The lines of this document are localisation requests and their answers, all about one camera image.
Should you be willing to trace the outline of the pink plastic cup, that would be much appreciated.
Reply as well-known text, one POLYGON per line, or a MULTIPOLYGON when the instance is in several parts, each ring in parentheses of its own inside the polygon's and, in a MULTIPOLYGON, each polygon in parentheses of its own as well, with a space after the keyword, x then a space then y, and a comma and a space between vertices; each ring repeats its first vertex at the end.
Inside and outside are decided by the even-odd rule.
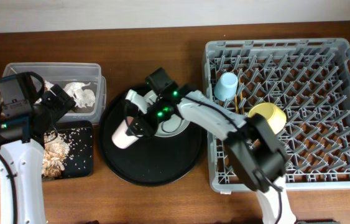
POLYGON ((116 147, 120 149, 126 149, 138 140, 136 136, 134 135, 128 136, 126 134, 126 131, 128 130, 126 122, 130 124, 132 120, 133 120, 133 117, 128 116, 126 119, 124 119, 121 122, 121 124, 118 126, 118 128, 115 130, 114 134, 112 135, 111 139, 116 147))

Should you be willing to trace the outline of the white napkin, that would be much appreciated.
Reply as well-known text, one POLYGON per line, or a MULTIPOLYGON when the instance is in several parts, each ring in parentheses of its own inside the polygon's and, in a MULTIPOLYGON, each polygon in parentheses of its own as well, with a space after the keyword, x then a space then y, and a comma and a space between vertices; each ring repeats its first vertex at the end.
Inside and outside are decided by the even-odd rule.
POLYGON ((90 85, 90 82, 70 82, 63 87, 63 90, 74 99, 76 107, 87 108, 96 103, 96 95, 89 89, 90 85))

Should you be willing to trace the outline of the blue plastic cup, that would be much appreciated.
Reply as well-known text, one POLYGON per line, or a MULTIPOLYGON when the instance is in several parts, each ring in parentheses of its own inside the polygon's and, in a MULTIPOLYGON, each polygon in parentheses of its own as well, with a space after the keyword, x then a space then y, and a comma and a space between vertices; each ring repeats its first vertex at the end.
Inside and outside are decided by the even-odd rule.
POLYGON ((220 101, 235 97, 238 86, 237 76, 232 72, 223 73, 214 88, 214 96, 220 101))

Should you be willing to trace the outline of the wooden chopstick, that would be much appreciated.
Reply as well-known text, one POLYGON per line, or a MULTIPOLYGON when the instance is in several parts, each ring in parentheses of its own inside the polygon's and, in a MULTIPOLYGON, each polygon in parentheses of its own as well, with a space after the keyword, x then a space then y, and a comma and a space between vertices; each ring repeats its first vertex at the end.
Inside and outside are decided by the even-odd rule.
POLYGON ((243 90, 245 88, 243 82, 241 80, 239 80, 239 88, 240 88, 240 92, 239 92, 239 110, 240 110, 240 114, 244 114, 244 97, 243 97, 243 90))
POLYGON ((237 114, 239 114, 237 96, 234 96, 234 108, 235 108, 235 112, 236 112, 237 114))

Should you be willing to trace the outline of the yellow bowl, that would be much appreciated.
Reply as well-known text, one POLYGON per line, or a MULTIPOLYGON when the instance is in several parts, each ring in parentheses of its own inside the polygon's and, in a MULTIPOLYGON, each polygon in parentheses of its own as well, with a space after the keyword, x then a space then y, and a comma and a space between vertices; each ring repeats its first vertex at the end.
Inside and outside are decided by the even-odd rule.
POLYGON ((286 114, 273 103, 260 103, 254 106, 247 115, 251 118, 255 114, 262 115, 275 134, 281 132, 287 123, 286 114))

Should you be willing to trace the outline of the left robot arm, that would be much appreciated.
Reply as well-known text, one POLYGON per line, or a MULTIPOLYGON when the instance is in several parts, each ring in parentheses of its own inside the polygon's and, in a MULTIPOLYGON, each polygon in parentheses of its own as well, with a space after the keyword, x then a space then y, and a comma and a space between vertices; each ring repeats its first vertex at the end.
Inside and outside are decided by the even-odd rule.
POLYGON ((45 223, 42 191, 44 135, 75 106, 53 85, 40 103, 3 119, 0 106, 0 222, 45 223))

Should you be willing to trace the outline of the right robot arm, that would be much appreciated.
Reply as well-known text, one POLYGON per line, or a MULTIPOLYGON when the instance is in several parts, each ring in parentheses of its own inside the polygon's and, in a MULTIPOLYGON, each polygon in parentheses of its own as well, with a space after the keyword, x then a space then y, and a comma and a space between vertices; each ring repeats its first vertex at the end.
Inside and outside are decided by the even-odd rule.
POLYGON ((134 90, 127 92, 126 101, 136 106, 138 112, 132 120, 125 119, 113 135, 117 147, 125 149, 139 139, 153 136, 160 123, 177 115, 227 145, 233 172, 256 193, 264 223, 296 222, 285 187, 287 153, 262 115, 249 118, 233 113, 186 85, 172 83, 152 89, 157 95, 152 104, 134 90))

